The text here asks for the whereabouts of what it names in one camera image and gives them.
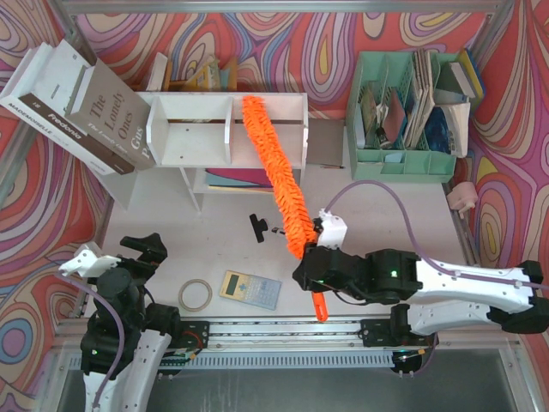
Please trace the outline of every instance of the beige ring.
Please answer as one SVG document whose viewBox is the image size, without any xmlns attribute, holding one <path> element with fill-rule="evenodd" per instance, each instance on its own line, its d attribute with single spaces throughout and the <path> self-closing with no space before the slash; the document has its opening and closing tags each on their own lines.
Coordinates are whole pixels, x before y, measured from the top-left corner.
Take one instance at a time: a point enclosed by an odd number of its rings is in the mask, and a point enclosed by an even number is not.
<svg viewBox="0 0 549 412">
<path fill-rule="evenodd" d="M 183 292 L 185 291 L 185 289 L 193 284 L 193 283 L 201 283 L 202 285 L 204 285 L 206 287 L 206 289 L 208 290 L 208 298 L 206 299 L 206 301 L 199 307 L 188 307 L 187 305 L 185 305 L 185 303 L 183 302 Z M 181 305 L 181 307 L 183 307 L 183 309 L 185 309 L 185 311 L 188 311 L 188 312 L 200 312 L 202 309 L 204 309 L 206 306 L 209 305 L 209 302 L 212 301 L 212 296 L 213 296 L 213 292 L 212 292 L 212 288 L 211 286 L 209 286 L 209 283 L 207 283 L 206 281 L 202 280 L 202 279 L 191 279 L 190 281 L 186 282 L 180 289 L 179 289 L 179 305 Z"/>
</svg>

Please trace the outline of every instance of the red wire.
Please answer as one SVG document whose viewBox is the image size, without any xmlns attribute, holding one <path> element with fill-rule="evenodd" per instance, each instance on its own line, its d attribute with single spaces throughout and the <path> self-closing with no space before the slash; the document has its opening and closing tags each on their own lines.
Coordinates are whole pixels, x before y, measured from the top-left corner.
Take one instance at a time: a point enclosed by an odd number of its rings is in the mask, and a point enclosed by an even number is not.
<svg viewBox="0 0 549 412">
<path fill-rule="evenodd" d="M 193 336 L 196 339 L 196 341 L 198 342 L 198 347 L 200 349 L 204 349 L 204 344 L 202 343 L 202 339 L 200 337 L 198 337 L 198 335 L 195 332 L 191 332 L 190 330 L 187 330 L 187 331 L 183 332 L 183 335 Z"/>
</svg>

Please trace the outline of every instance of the orange duster handle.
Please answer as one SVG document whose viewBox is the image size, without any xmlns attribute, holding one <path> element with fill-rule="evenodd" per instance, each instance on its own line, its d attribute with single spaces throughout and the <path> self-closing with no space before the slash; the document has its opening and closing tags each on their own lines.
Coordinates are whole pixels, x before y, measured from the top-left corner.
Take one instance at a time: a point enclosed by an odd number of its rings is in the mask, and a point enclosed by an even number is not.
<svg viewBox="0 0 549 412">
<path fill-rule="evenodd" d="M 288 250 L 297 259 L 301 259 L 305 244 L 315 242 L 317 234 L 305 207 L 303 193 L 293 178 L 292 165 L 282 150 L 263 100 L 255 96 L 245 96 L 242 113 L 248 136 L 273 185 L 274 199 L 282 213 Z"/>
</svg>

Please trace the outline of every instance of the gray floor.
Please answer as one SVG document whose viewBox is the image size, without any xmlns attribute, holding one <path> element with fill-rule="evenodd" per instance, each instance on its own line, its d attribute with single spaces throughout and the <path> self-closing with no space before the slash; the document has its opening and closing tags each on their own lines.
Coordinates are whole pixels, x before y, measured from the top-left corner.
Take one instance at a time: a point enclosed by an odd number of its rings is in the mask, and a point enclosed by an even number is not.
<svg viewBox="0 0 549 412">
<path fill-rule="evenodd" d="M 154 385 L 147 412 L 516 411 L 497 350 L 438 350 L 424 374 L 381 369 L 188 371 Z M 74 371 L 58 412 L 84 410 Z"/>
</svg>

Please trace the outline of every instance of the black cable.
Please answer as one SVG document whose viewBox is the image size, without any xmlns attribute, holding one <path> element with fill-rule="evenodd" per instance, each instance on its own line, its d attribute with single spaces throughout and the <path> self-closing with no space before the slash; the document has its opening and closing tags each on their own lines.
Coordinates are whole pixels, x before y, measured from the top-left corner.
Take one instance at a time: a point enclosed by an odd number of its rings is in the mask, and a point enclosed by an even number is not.
<svg viewBox="0 0 549 412">
<path fill-rule="evenodd" d="M 148 289 L 143 286 L 143 290 L 145 292 L 145 295 L 147 295 L 149 297 L 149 299 L 156 305 L 156 302 L 154 301 L 154 297 L 153 297 L 153 295 L 151 295 L 151 293 L 148 291 Z"/>
<path fill-rule="evenodd" d="M 343 303 L 347 303 L 348 305 L 355 305 L 355 306 L 366 306 L 366 305 L 368 305 L 368 302 L 352 303 L 352 302 L 349 302 L 348 300 L 344 300 L 340 296 L 339 292 L 337 292 L 335 290 L 334 290 L 334 295 L 337 299 L 341 300 Z"/>
</svg>

